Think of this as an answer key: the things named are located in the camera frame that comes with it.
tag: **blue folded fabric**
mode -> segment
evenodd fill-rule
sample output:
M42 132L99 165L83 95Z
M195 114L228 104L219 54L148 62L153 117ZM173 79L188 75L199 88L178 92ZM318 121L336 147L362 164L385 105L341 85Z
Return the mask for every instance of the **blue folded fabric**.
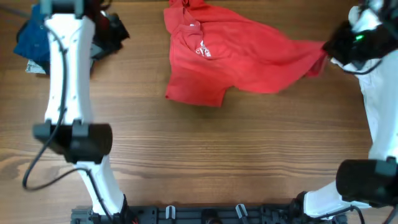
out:
M32 8L31 18L19 35L14 53L37 62L48 62L50 61L49 38L47 31L37 21L44 21L39 4Z

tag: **shirt logo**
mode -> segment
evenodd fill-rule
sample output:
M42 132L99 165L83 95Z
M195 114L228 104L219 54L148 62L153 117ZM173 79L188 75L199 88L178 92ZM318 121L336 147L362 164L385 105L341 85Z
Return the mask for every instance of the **shirt logo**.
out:
M200 42L200 46L201 46L201 47L197 48L196 53L197 53L198 55L202 55L203 57L204 57L204 56L206 56L206 57L211 57L210 50L205 46L205 44L203 43L203 41Z

